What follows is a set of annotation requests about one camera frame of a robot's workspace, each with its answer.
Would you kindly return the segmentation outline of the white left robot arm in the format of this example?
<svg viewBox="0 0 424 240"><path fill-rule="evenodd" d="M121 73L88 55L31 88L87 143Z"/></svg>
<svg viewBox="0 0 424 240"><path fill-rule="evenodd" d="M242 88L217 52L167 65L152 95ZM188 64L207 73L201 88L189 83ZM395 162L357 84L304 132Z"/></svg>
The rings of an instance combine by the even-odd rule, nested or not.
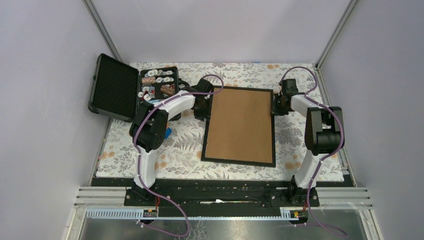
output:
<svg viewBox="0 0 424 240"><path fill-rule="evenodd" d="M186 110L193 110L201 121L210 119L210 95L214 86L201 78L194 86L186 86L174 95L156 102L142 102L136 111L129 134L138 152L134 187L136 199L144 206L152 204L155 192L151 189L156 181L155 162L158 148L163 144L168 122Z"/></svg>

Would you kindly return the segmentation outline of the aluminium corner post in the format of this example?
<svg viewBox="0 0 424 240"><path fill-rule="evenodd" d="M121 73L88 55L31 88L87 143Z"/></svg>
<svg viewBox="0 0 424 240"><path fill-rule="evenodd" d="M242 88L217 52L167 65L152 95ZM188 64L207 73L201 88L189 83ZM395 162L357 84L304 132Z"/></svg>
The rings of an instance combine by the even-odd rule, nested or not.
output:
<svg viewBox="0 0 424 240"><path fill-rule="evenodd" d="M118 48L116 47L111 35L109 34L106 25L102 21L102 18L97 11L97 8L92 0L82 0L84 3L90 17L92 18L94 24L97 27L97 30L99 31L101 37L103 38L108 50L110 51L111 55L118 61L124 62Z"/></svg>
<svg viewBox="0 0 424 240"><path fill-rule="evenodd" d="M321 53L320 57L318 58L315 67L319 70L325 63L327 57L329 56L334 44L336 43L339 35L341 34L344 26L348 22L351 14L354 12L357 4L359 3L359 0L350 0L348 2L347 7L345 8L342 16L340 17L334 31L332 32L323 52Z"/></svg>

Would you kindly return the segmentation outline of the black poker chip case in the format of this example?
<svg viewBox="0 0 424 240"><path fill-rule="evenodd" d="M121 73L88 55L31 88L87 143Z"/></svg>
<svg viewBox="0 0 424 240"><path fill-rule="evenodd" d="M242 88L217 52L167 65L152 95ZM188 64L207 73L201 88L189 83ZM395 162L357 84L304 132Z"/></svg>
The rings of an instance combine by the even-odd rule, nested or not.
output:
<svg viewBox="0 0 424 240"><path fill-rule="evenodd" d="M102 53L96 61L88 109L130 123L142 102L160 102L185 85L176 66L138 70Z"/></svg>

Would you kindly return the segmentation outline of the right aluminium corner post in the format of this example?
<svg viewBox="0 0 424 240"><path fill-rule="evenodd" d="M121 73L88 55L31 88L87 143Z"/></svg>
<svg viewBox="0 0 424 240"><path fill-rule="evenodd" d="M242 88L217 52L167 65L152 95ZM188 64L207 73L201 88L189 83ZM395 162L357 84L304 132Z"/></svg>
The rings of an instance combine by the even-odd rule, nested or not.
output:
<svg viewBox="0 0 424 240"><path fill-rule="evenodd" d="M334 31L332 32L323 52L321 53L320 57L318 58L315 67L319 70L325 63L327 57L329 56L334 44L336 43L339 35L341 34L344 26L348 22L351 14L354 12L357 4L359 3L359 0L350 0L348 2L347 7L345 8L342 16L340 17Z"/></svg>

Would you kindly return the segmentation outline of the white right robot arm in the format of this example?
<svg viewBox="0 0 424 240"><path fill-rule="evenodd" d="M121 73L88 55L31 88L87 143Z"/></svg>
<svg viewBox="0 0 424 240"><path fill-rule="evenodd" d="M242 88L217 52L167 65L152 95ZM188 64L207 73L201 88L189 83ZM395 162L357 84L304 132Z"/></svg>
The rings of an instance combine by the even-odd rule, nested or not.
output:
<svg viewBox="0 0 424 240"><path fill-rule="evenodd" d="M291 205L299 206L311 197L324 160L344 146L343 111L337 106L318 103L299 92L295 79L283 79L279 85L281 90L274 94L271 115L285 116L297 112L305 117L304 144L307 151L285 193Z"/></svg>

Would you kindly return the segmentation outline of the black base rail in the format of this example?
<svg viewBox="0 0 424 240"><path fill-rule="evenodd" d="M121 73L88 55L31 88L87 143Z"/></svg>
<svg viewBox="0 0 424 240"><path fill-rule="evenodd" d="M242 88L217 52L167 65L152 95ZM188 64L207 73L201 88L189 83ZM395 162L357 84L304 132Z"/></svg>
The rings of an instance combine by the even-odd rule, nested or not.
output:
<svg viewBox="0 0 424 240"><path fill-rule="evenodd" d="M307 200L288 201L290 181L157 179L152 193L126 188L124 206L152 207L159 217L279 217L281 208L320 205L315 188Z"/></svg>

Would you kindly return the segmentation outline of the orange blue toy block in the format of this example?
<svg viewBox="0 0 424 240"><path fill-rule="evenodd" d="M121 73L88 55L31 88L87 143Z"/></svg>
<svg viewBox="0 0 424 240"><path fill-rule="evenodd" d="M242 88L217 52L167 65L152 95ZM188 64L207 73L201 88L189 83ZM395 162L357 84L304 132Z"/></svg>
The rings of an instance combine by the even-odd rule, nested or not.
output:
<svg viewBox="0 0 424 240"><path fill-rule="evenodd" d="M170 127L168 127L165 131L165 135L164 138L167 139L172 133L172 129Z"/></svg>

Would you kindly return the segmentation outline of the left aluminium corner post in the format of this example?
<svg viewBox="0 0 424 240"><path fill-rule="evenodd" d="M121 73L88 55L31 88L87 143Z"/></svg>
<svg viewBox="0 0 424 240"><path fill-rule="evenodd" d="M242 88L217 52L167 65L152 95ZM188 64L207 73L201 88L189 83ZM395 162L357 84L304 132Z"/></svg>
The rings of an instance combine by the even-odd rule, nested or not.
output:
<svg viewBox="0 0 424 240"><path fill-rule="evenodd" d="M82 0L84 3L90 17L92 18L94 24L97 27L97 30L99 31L101 37L103 38L108 50L110 51L111 55L118 61L124 62L118 48L116 47L111 35L109 34L106 25L102 21L102 18L97 11L97 8L92 0Z"/></svg>

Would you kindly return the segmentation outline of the floral table cloth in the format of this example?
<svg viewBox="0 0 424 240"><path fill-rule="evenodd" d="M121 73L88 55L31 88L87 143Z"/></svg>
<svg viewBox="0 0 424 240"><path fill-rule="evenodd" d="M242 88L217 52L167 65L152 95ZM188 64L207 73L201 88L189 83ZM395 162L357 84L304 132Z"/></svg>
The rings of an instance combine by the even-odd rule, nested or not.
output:
<svg viewBox="0 0 424 240"><path fill-rule="evenodd" d="M176 63L180 78L195 85L203 76L215 85L279 90L282 77L296 79L301 92L322 101L315 87L311 63ZM300 169L306 146L305 119L299 113L277 116L275 129L275 167L248 166L201 160L205 123L194 118L191 110L169 124L170 136L157 151L155 175L159 179L266 180L288 181ZM113 120L104 141L95 176L133 178L138 151L129 135L130 124Z"/></svg>

